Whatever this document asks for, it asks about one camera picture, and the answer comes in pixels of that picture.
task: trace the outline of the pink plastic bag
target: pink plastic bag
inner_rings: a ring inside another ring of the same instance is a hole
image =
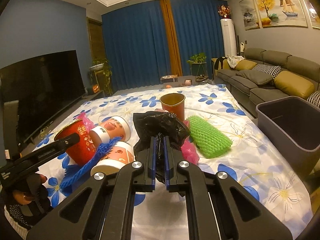
[[[91,129],[95,128],[94,123],[85,115],[85,112],[82,112],[77,116],[77,119],[82,119],[85,129],[89,132]]]
[[[190,122],[189,121],[185,120],[185,121],[183,121],[183,123],[190,129]],[[195,165],[198,164],[198,161],[200,160],[200,158],[199,158],[199,155],[197,154],[195,145],[193,143],[189,142],[189,137],[187,137],[184,140],[184,143],[181,146],[181,152],[182,152],[183,158],[186,161],[191,162]]]

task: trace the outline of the trash can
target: trash can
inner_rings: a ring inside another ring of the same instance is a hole
[[[299,97],[286,97],[256,107],[258,127],[295,173],[310,174],[320,158],[320,109]]]

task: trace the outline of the curtain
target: curtain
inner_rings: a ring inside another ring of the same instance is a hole
[[[160,6],[164,18],[165,31],[167,33],[171,73],[173,75],[182,76],[178,39],[176,28],[174,26],[170,0],[160,0]]]
[[[211,58],[224,56],[221,17],[218,6],[223,0],[171,0],[177,31],[183,75],[190,75],[187,60],[194,54],[206,53],[207,70],[212,78]]]
[[[159,0],[102,15],[102,32],[114,91],[156,85],[171,74]]]

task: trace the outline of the black and white patterned pillow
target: black and white patterned pillow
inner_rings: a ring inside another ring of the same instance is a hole
[[[309,96],[307,99],[308,102],[315,105],[316,107],[320,108],[320,91],[316,91]]]
[[[253,67],[252,70],[257,70],[266,74],[269,74],[273,76],[273,79],[276,78],[276,76],[281,72],[280,66],[272,66],[272,65],[265,65],[265,64],[257,64],[255,67]],[[270,81],[270,84],[273,86],[274,82],[273,80]]]

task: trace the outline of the yellow curtain panel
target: yellow curtain panel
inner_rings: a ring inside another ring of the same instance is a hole
[[[167,34],[172,75],[182,76],[179,45],[176,28],[174,26],[170,0],[160,0],[160,6],[162,9],[165,31]]]

